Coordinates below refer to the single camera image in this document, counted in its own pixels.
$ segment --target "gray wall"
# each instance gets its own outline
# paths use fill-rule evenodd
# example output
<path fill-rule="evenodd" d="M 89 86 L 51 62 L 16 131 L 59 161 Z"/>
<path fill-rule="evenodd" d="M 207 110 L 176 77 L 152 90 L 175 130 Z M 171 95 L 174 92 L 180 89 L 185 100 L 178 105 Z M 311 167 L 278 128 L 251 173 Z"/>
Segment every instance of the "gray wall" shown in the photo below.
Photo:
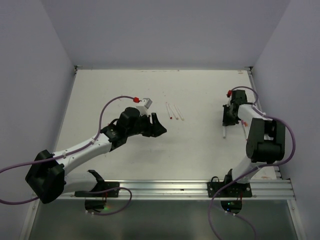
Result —
<path fill-rule="evenodd" d="M 87 68 L 253 66 L 290 0 L 42 0 Z"/>
<path fill-rule="evenodd" d="M 291 0 L 253 76 L 264 110 L 294 130 L 296 154 L 281 170 L 292 180 L 311 240 L 320 236 L 319 67 L 320 1 Z"/>
<path fill-rule="evenodd" d="M 52 150 L 73 65 L 39 0 L 0 3 L 0 168 Z M 29 167 L 0 174 L 0 198 L 29 199 Z M 0 204 L 0 238 L 19 238 L 28 205 Z"/>

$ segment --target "purple cable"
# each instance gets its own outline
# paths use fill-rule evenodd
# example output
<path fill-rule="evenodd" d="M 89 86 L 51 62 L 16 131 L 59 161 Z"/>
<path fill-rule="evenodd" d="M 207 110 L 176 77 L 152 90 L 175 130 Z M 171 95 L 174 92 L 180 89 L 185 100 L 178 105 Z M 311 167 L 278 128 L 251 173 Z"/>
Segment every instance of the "purple cable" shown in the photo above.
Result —
<path fill-rule="evenodd" d="M 254 101 L 253 104 L 256 104 L 256 103 L 258 102 L 259 95 L 258 95 L 258 93 L 256 92 L 256 90 L 254 90 L 253 88 L 248 87 L 248 86 L 236 86 L 236 87 L 232 88 L 231 91 L 236 90 L 236 89 L 249 89 L 249 90 L 251 90 L 251 91 L 254 93 L 254 95 L 255 95 L 255 101 Z"/>
<path fill-rule="evenodd" d="M 105 109 L 107 108 L 107 106 L 109 104 L 111 104 L 113 101 L 117 100 L 117 99 L 123 99 L 123 98 L 126 98 L 126 99 L 134 99 L 132 96 L 117 96 L 113 99 L 111 99 L 110 101 L 108 101 L 106 103 L 106 105 L 104 105 L 102 111 L 101 111 L 101 114 L 100 114 L 100 118 L 99 118 L 99 128 L 98 128 L 98 132 L 96 134 L 96 136 L 94 137 L 94 140 L 97 140 L 97 138 L 99 137 L 100 135 L 100 130 L 101 130 L 101 124 L 102 124 L 102 117 L 103 117 L 103 114 L 104 114 L 104 111 Z M 73 151 L 70 151 L 66 154 L 66 156 L 69 156 L 71 154 L 75 154 L 77 152 L 80 152 L 82 151 L 83 149 L 86 149 L 87 147 L 89 147 L 90 145 L 92 144 L 92 142 L 88 142 L 86 145 L 76 149 L 76 150 L 73 150 Z M 55 157 L 51 157 L 51 158 L 48 158 L 48 159 L 44 159 L 44 160 L 39 160 L 39 161 L 28 161 L 28 162 L 23 162 L 23 163 L 19 163 L 19 164 L 15 164 L 15 165 L 11 165 L 11 166 L 7 166 L 5 168 L 2 168 L 0 170 L 0 174 L 5 172 L 5 171 L 8 171 L 10 169 L 15 169 L 15 168 L 19 168 L 19 167 L 23 167 L 23 166 L 28 166 L 28 165 L 34 165 L 34 164 L 42 164 L 42 163 L 46 163 L 46 162 L 50 162 L 50 161 L 53 161 L 53 160 L 58 160 L 58 159 L 61 159 L 63 158 L 64 156 L 63 155 L 60 155 L 60 156 L 55 156 Z M 34 200 L 37 200 L 39 197 L 34 197 L 34 198 L 31 198 L 29 200 L 25 200 L 25 201 L 5 201 L 5 200 L 2 200 L 0 199 L 0 203 L 1 204 L 6 204 L 6 205 L 20 205 L 20 204 L 27 204 L 27 203 L 30 203 Z"/>
<path fill-rule="evenodd" d="M 211 220 L 211 208 L 212 208 L 212 205 L 213 205 L 213 202 L 214 202 L 214 199 L 217 197 L 217 195 L 224 189 L 228 188 L 229 186 L 231 186 L 232 184 L 236 183 L 239 179 L 242 179 L 243 177 L 245 177 L 246 175 L 248 174 L 251 174 L 253 173 L 254 171 L 256 171 L 257 169 L 261 169 L 261 168 L 264 168 L 264 167 L 277 167 L 277 166 L 280 166 L 280 165 L 283 165 L 283 164 L 286 164 L 287 162 L 289 162 L 293 156 L 295 155 L 295 152 L 296 152 L 296 138 L 295 138 L 295 135 L 294 135 L 294 132 L 292 130 L 292 128 L 283 120 L 277 118 L 277 117 L 273 117 L 273 116 L 267 116 L 267 115 L 264 115 L 264 113 L 260 112 L 258 109 L 256 109 L 255 107 L 253 107 L 253 110 L 258 113 L 260 116 L 263 116 L 264 118 L 267 118 L 267 119 L 272 119 L 272 120 L 276 120 L 276 121 L 279 121 L 281 122 L 283 125 L 285 125 L 285 127 L 288 129 L 290 135 L 291 135 L 291 140 L 292 140 L 292 150 L 291 150 L 291 153 L 290 155 L 288 156 L 288 158 L 284 161 L 280 161 L 278 163 L 273 163 L 273 164 L 261 164 L 259 166 L 256 166 L 254 167 L 252 170 L 242 174 L 241 176 L 237 177 L 235 180 L 233 180 L 232 182 L 228 183 L 227 185 L 223 186 L 222 188 L 220 188 L 212 197 L 211 201 L 210 201 L 210 205 L 209 205 L 209 208 L 208 208 L 208 212 L 207 212 L 207 217 L 208 217 L 208 221 L 209 221 L 209 224 L 210 224 L 210 227 L 213 231 L 213 233 L 216 235 L 216 237 L 219 239 L 219 240 L 222 240 L 221 236 L 217 233 L 217 231 L 215 230 L 214 226 L 213 226 L 213 223 L 212 223 L 212 220 Z M 244 217 L 240 216 L 240 215 L 236 215 L 236 217 L 244 220 L 246 223 L 248 223 L 250 225 L 250 227 L 252 228 L 253 232 L 254 232 L 254 239 L 256 240 L 257 239 L 257 230 L 256 228 L 248 221 L 246 220 Z"/>
<path fill-rule="evenodd" d="M 121 212 L 122 210 L 124 210 L 131 202 L 131 199 L 132 199 L 132 192 L 130 191 L 130 189 L 126 188 L 126 187 L 114 187 L 114 188 L 110 188 L 108 190 L 103 190 L 103 191 L 87 191 L 86 193 L 89 193 L 89 194 L 104 194 L 104 193 L 107 193 L 107 192 L 111 192 L 113 190 L 118 190 L 118 189 L 123 189 L 123 190 L 126 190 L 130 193 L 130 198 L 128 200 L 128 202 L 126 203 L 126 205 L 124 205 L 123 207 L 121 207 L 120 209 L 116 210 L 116 211 L 113 211 L 113 212 L 107 212 L 107 213 L 101 213 L 101 212 L 95 212 L 94 215 L 99 215 L 99 216 L 109 216 L 109 215 L 113 215 L 113 214 L 117 214 L 119 212 Z"/>

